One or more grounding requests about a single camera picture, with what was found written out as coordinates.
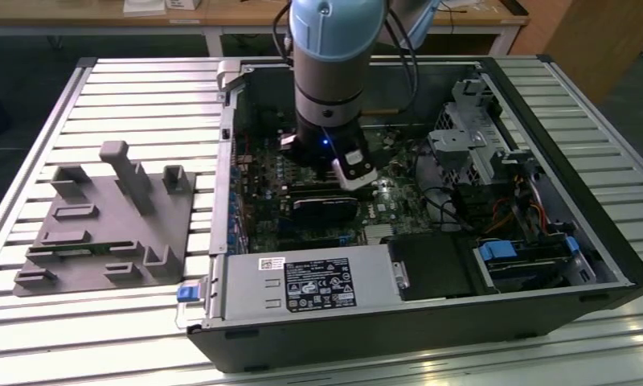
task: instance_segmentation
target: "electronic component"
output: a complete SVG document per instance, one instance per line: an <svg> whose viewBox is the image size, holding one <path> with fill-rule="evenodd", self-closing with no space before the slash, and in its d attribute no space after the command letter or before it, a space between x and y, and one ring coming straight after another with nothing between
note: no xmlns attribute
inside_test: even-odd
<svg viewBox="0 0 643 386"><path fill-rule="evenodd" d="M303 227L327 227L353 220L359 206L352 197L300 199L293 202L291 218Z"/></svg>
<svg viewBox="0 0 643 386"><path fill-rule="evenodd" d="M503 292L558 285L564 281L564 267L581 255L574 237L562 235L545 237L535 244L525 240L487 241L479 251L496 287Z"/></svg>
<svg viewBox="0 0 643 386"><path fill-rule="evenodd" d="M456 184L453 204L463 219L475 227L485 228L492 224L496 202L513 193L509 183L493 185Z"/></svg>
<svg viewBox="0 0 643 386"><path fill-rule="evenodd" d="M368 245L381 243L384 237L393 236L396 231L391 224L368 225L365 227L365 240Z"/></svg>
<svg viewBox="0 0 643 386"><path fill-rule="evenodd" d="M399 235L388 238L388 250L411 280L411 286L400 289L404 300L495 292L487 287L468 239L445 233Z"/></svg>
<svg viewBox="0 0 643 386"><path fill-rule="evenodd" d="M320 175L279 155L273 146L276 132L273 128L257 127L257 131L248 134L251 156L237 156L240 161L251 161L247 169L241 167L235 171L233 177L237 185L235 191L243 191L236 195L244 200L243 205L237 200L233 207L243 208L243 217L248 219L244 223L248 231L247 250L251 253L367 245L365 226L393 227L393 231L381 237L396 232L409 234L432 230L412 177L393 175L393 168L387 166L379 171L376 183L345 191L333 173ZM385 146L384 139L391 133L389 128L369 132L367 137L372 149ZM396 145L399 149L393 152L393 160L404 164L412 155L404 142ZM243 146L237 148L241 152L245 150ZM277 176L280 168L284 170L283 177ZM353 203L341 205L347 209L341 211L343 218L336 217L336 210L315 209L316 205L311 204L319 203L319 200L333 202L339 199L355 199L359 203L355 209ZM303 203L303 208L295 208L296 203ZM372 242L379 244L381 237ZM232 236L231 240L239 241L239 238Z"/></svg>

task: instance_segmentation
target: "metal slotted platform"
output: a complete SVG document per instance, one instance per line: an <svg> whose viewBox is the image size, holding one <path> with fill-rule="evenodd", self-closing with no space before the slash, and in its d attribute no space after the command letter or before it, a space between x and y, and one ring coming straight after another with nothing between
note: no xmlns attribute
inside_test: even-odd
<svg viewBox="0 0 643 386"><path fill-rule="evenodd" d="M552 64L499 60L643 259L643 163ZM179 328L176 285L16 298L56 165L99 162L103 141L159 172L199 173L185 277L207 274L221 106L215 59L99 60L78 68L0 207L0 384L643 384L643 298L549 336L259 374L223 374ZM515 122L507 125L524 142ZM199 318L201 308L188 308Z"/></svg>

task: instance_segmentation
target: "floor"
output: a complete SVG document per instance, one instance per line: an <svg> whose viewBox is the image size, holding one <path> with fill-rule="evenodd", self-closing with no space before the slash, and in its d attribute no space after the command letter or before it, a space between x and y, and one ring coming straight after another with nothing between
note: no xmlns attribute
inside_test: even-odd
<svg viewBox="0 0 643 386"><path fill-rule="evenodd" d="M55 51L44 37L0 38L0 100L14 126L0 134L0 201L80 57L204 56L200 36L67 37ZM267 36L224 41L227 55L273 55ZM643 59L600 106L643 156Z"/></svg>

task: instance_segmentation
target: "metal bracket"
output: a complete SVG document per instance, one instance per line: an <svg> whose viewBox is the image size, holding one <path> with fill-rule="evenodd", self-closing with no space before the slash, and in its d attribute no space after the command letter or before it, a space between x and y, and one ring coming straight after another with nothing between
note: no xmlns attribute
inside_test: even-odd
<svg viewBox="0 0 643 386"><path fill-rule="evenodd" d="M227 59L217 65L217 87L220 92L229 92L236 88L235 81L241 76L241 63L237 59Z"/></svg>
<svg viewBox="0 0 643 386"><path fill-rule="evenodd" d="M396 277L396 284L400 289L404 290L411 287L411 279L408 278L404 261L393 263L393 276Z"/></svg>

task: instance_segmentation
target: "blue latch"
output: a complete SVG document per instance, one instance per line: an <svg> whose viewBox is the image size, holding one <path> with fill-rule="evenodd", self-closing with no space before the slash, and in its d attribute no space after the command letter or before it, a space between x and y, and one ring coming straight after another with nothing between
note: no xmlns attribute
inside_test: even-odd
<svg viewBox="0 0 643 386"><path fill-rule="evenodd" d="M569 251L572 252L573 255L581 252L580 243L577 243L577 239L573 236L568 236L565 241L568 242Z"/></svg>
<svg viewBox="0 0 643 386"><path fill-rule="evenodd" d="M488 243L484 243L480 247L480 253L484 261L517 257L513 242L508 240L489 241Z"/></svg>
<svg viewBox="0 0 643 386"><path fill-rule="evenodd" d="M179 303L199 302L201 300L201 285L183 285L176 293Z"/></svg>

